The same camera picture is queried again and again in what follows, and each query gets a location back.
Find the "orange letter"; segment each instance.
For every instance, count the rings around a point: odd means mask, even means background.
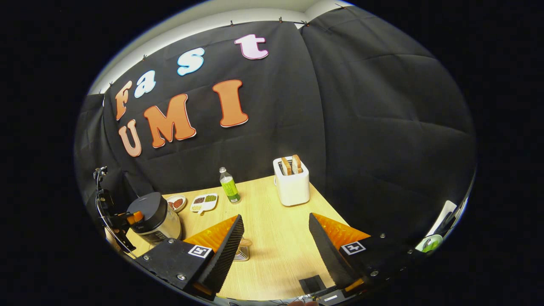
[[[238,88],[242,82],[238,79],[217,83],[212,89],[219,95],[223,119],[219,123],[222,127],[230,127],[244,124],[248,121],[248,115],[242,112]]]
[[[115,96],[115,99],[117,100],[117,120],[121,119],[127,110],[124,103],[128,101],[128,90],[130,87],[132,87],[132,81],[128,81]]]
[[[128,129],[132,133],[132,138],[134,138],[134,147],[131,147],[130,142],[128,142],[128,136],[127,136],[127,127],[121,126],[119,129],[119,135],[121,136],[121,139],[123,140],[123,145],[125,145],[125,150],[127,150],[127,153],[132,156],[140,156],[141,154],[141,144],[140,144],[140,138],[138,138],[138,134],[136,133],[136,120],[132,119],[127,123]]]
[[[174,126],[176,126],[176,139],[183,140],[196,135],[196,130],[189,123],[185,102],[187,95],[181,94],[170,99],[166,116],[157,106],[152,106],[144,112],[144,117],[149,121],[149,128],[153,136],[153,147],[160,148],[166,142],[160,134],[164,135],[168,142],[172,142]]]

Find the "green drink bottle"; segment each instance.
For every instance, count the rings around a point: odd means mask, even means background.
[[[219,182],[221,182],[221,186],[223,186],[229,201],[232,203],[237,203],[240,201],[240,195],[238,194],[238,190],[236,189],[236,184],[234,184],[232,175],[227,172],[225,167],[219,168],[219,173],[221,173]]]

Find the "white toaster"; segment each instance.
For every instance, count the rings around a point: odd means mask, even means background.
[[[289,164],[293,157],[285,157]],[[310,172],[303,162],[300,162],[302,173],[284,175],[280,169],[281,158],[276,158],[273,162],[274,184],[276,185],[277,195],[281,204],[284,206],[293,206],[306,203],[310,200]]]

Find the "wooden table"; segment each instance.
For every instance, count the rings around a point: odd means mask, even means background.
[[[278,198],[274,176],[236,183],[239,203],[230,203],[222,187],[183,192],[187,205],[178,212],[182,219],[182,239],[191,237],[227,218],[240,214],[244,221],[244,238],[253,242],[248,261],[235,261],[219,297],[271,300],[304,295],[299,279],[318,274],[326,287],[334,286],[312,234],[308,229],[310,212],[348,225],[323,196],[310,184],[310,200],[297,206],[283,206]],[[217,193],[218,202],[203,216],[191,212],[189,206],[201,194]],[[174,194],[165,194],[168,198]],[[132,230],[128,239],[141,256],[150,245]]]

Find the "bread slice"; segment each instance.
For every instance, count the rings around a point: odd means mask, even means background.
[[[302,173],[302,164],[297,154],[293,155],[293,174]]]
[[[281,167],[283,169],[283,175],[291,175],[293,174],[293,170],[291,169],[291,165],[287,161],[285,157],[281,158]]]

